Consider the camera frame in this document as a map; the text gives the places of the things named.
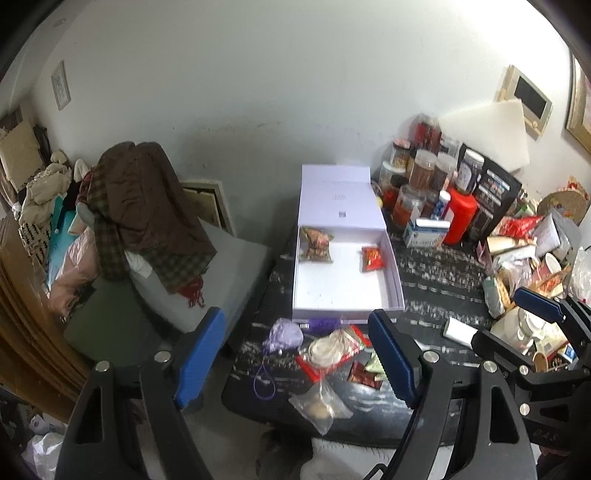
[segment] clear plastic bag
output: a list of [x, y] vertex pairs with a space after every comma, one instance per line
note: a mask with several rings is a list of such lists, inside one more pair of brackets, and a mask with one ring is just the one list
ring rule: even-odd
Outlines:
[[579, 248], [570, 277], [569, 293], [591, 305], [591, 254]]
[[368, 345], [365, 335], [355, 325], [348, 325], [300, 348], [295, 361], [317, 382]]
[[326, 379], [316, 382], [306, 393], [291, 397], [290, 403], [321, 435], [326, 435], [334, 419], [349, 419], [353, 416], [353, 412], [347, 408]]

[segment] white plastic bag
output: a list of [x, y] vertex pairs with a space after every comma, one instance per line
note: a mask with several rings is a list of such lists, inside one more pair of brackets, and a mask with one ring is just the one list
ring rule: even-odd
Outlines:
[[591, 253], [579, 248], [570, 277], [569, 294], [591, 305]]
[[31, 439], [33, 459], [35, 460], [37, 475], [41, 480], [53, 480], [63, 441], [64, 436], [55, 432], [50, 432], [43, 437], [35, 435]]
[[306, 393], [291, 397], [290, 403], [321, 435], [326, 435], [334, 419], [353, 416], [325, 378], [317, 381]]

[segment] red package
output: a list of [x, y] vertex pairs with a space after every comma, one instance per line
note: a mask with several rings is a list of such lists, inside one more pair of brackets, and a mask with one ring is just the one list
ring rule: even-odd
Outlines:
[[369, 338], [359, 328], [347, 325], [301, 349], [295, 361], [308, 378], [316, 383], [369, 346]]
[[510, 218], [503, 217], [492, 235], [510, 236], [513, 238], [531, 238], [535, 227], [542, 221], [543, 216]]

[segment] open white box lid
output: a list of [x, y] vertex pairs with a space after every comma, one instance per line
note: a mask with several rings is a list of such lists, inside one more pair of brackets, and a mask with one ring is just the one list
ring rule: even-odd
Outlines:
[[302, 165], [298, 225], [386, 230], [369, 167]]

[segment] metal screw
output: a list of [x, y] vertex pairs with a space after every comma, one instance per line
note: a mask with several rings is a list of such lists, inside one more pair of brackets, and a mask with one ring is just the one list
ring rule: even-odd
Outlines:
[[490, 374], [493, 374], [496, 372], [496, 363], [491, 362], [490, 360], [486, 360], [482, 366], [484, 367], [484, 370], [486, 370], [487, 372], [489, 372]]
[[158, 352], [156, 355], [154, 355], [154, 360], [156, 360], [159, 364], [165, 364], [170, 360], [170, 357], [171, 355], [169, 351], [162, 350], [161, 352]]
[[111, 364], [107, 360], [101, 360], [95, 365], [97, 372], [106, 372], [111, 367]]
[[436, 364], [439, 361], [439, 354], [433, 350], [427, 350], [423, 353], [423, 358], [430, 364]]

